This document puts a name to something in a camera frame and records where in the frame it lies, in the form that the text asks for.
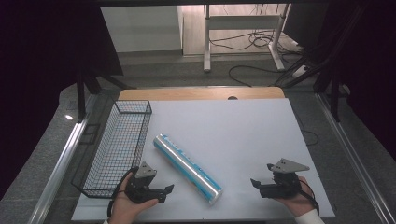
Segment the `silver metal rail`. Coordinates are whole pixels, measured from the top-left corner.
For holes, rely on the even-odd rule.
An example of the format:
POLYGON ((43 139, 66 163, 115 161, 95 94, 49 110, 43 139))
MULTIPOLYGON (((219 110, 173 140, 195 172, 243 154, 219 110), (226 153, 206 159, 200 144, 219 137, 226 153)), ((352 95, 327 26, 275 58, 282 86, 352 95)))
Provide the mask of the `silver metal rail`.
POLYGON ((70 133, 66 144, 64 145, 63 151, 57 160, 54 169, 52 170, 49 180, 44 187, 40 198, 38 199, 35 209, 27 221, 27 224, 44 223, 55 196, 62 185, 68 166, 78 147, 78 142, 87 126, 88 120, 92 113, 92 108, 96 100, 96 95, 90 95, 87 102, 85 103, 86 115, 82 121, 79 121, 74 125, 73 130, 70 133))
POLYGON ((324 93, 316 93, 315 96, 381 223, 396 224, 396 216, 389 210, 388 203, 364 167, 341 122, 333 117, 326 95, 324 93))

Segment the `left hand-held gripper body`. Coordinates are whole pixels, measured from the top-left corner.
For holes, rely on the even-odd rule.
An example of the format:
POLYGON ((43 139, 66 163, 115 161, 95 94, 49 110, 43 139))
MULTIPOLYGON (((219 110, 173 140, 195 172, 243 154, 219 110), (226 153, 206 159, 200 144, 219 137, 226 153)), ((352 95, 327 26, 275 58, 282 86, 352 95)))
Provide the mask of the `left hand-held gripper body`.
POLYGON ((140 166, 132 169, 132 173, 125 187, 126 196, 133 203, 144 203, 157 199, 159 194, 151 192, 151 187, 149 186, 157 171, 143 161, 140 166))

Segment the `black metal stand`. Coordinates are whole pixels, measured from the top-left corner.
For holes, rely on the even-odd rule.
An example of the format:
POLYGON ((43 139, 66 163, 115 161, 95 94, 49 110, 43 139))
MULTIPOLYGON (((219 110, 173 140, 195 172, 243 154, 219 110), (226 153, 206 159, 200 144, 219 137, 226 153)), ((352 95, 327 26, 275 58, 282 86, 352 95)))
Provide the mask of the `black metal stand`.
POLYGON ((332 60, 326 60, 321 69, 320 74, 314 83, 315 92, 325 92, 328 87, 331 87, 330 93, 330 112, 332 117, 339 122, 338 115, 338 102, 339 102, 339 85, 340 85, 340 74, 332 60))

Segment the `person's left hand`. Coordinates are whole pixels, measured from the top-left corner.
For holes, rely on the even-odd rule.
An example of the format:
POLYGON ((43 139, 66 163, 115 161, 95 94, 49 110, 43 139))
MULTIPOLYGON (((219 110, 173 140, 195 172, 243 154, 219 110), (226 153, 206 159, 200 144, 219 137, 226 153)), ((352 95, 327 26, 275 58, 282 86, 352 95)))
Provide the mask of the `person's left hand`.
POLYGON ((123 192, 126 185, 126 180, 120 185, 120 191, 117 193, 115 202, 112 206, 112 215, 107 220, 107 224, 133 224, 135 218, 140 213, 159 203, 157 199, 149 200, 144 203, 133 203, 123 192))

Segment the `black wire basket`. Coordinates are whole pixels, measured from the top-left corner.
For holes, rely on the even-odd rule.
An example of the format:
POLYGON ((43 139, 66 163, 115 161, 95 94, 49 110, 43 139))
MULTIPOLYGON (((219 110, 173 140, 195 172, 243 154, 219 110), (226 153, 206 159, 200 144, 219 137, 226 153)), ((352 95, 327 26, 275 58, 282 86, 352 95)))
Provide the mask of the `black wire basket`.
POLYGON ((110 198, 124 174, 139 166, 152 109, 149 101, 115 101, 94 125, 71 184, 89 198, 110 198))

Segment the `black curtain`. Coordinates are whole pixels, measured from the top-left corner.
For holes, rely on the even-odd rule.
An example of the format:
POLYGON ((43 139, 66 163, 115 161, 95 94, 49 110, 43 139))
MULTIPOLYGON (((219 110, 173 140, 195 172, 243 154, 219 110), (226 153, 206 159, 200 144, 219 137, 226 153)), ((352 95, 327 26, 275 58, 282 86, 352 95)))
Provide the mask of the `black curtain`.
POLYGON ((363 13, 314 89, 324 90, 337 74, 349 87, 349 106, 396 161, 396 0, 332 0, 321 36, 343 27, 359 6, 363 13))
POLYGON ((79 74, 120 75, 95 0, 0 0, 0 200, 79 74))

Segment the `white table mat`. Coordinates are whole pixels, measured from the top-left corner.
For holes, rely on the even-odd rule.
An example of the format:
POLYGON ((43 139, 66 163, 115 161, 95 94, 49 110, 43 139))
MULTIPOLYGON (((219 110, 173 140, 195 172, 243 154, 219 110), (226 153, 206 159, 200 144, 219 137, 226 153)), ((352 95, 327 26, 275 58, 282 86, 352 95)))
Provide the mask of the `white table mat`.
POLYGON ((322 217, 334 212, 288 99, 154 101, 143 159, 156 169, 151 185, 173 191, 142 212, 140 222, 215 222, 288 219, 281 203, 264 199, 251 182, 271 182, 267 166, 288 159, 307 166, 322 217), (164 134, 214 178, 223 192, 209 203, 153 145, 164 134))

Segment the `person's right hand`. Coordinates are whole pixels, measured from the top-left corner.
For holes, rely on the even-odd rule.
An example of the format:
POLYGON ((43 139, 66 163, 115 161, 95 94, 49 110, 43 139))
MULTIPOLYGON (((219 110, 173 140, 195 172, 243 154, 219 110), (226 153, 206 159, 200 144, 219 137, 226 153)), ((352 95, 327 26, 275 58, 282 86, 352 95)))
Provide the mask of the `person's right hand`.
MULTIPOLYGON (((308 186, 306 179, 303 176, 300 176, 299 180, 300 180, 300 183, 302 186, 302 191, 306 195, 309 195, 310 197, 312 197, 313 191, 308 186)), ((310 200, 307 199, 302 194, 297 194, 295 197, 293 197, 291 199, 277 199, 277 201, 284 204, 295 217, 301 216, 301 215, 315 209, 315 206, 310 202, 310 200)))

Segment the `white cabinet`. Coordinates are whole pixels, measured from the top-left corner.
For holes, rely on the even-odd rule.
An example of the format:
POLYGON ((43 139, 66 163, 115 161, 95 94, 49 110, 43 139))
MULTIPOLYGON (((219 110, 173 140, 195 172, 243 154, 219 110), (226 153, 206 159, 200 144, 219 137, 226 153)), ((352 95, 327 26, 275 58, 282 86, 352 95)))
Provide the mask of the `white cabinet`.
POLYGON ((180 7, 102 7, 116 52, 182 50, 180 7))

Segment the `blue and silver wrap roll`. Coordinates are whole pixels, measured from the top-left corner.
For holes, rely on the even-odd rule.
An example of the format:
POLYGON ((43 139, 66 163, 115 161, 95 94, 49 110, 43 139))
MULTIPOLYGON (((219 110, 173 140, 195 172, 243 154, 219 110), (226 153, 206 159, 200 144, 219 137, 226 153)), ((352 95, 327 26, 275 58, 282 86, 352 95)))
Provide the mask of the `blue and silver wrap roll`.
POLYGON ((153 145, 197 188, 209 204, 214 204, 223 192, 222 186, 194 162, 167 135, 159 134, 153 145))

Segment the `white desk frame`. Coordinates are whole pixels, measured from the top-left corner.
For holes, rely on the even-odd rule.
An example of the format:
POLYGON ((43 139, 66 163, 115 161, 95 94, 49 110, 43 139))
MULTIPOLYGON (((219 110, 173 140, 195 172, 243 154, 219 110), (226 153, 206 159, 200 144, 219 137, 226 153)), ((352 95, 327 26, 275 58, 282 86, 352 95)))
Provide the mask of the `white desk frame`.
POLYGON ((290 4, 285 4, 280 13, 255 15, 210 15, 210 5, 204 5, 205 12, 205 44, 204 44, 204 71, 211 71, 211 46, 219 39, 210 37, 211 31, 248 31, 247 36, 265 37, 270 55, 277 71, 284 71, 285 66, 280 59, 278 43, 283 31, 284 23, 290 4))

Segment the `black tripod stand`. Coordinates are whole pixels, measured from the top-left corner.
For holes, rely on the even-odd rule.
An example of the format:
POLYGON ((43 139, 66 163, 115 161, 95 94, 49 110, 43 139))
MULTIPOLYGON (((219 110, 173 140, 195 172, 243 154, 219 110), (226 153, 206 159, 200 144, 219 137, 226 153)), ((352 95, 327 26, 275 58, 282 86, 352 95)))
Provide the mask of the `black tripod stand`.
POLYGON ((97 80, 101 77, 107 82, 112 83, 122 90, 135 90, 135 87, 127 85, 124 82, 107 75, 97 69, 79 68, 76 74, 77 89, 78 89, 78 121, 82 122, 87 116, 85 89, 88 89, 90 94, 98 94, 102 87, 97 80))

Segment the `white power strip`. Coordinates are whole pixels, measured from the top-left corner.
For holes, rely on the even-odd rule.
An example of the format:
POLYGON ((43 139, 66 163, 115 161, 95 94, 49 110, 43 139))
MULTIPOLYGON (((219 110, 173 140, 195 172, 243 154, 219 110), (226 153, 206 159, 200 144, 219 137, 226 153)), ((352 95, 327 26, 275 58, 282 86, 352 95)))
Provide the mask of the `white power strip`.
POLYGON ((298 68, 293 74, 292 76, 294 78, 297 78, 299 76, 301 76, 303 73, 305 73, 306 71, 309 70, 309 67, 307 65, 302 65, 300 68, 298 68))

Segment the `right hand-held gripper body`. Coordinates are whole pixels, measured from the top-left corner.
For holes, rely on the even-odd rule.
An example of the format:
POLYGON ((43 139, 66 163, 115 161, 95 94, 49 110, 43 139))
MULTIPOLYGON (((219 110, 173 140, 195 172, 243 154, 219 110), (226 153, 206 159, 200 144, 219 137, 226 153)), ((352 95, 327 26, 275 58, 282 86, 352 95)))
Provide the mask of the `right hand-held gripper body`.
POLYGON ((260 189, 263 198, 291 199, 302 189, 297 172, 308 171, 309 167, 295 161, 281 159, 278 161, 273 171, 274 184, 264 185, 260 189))

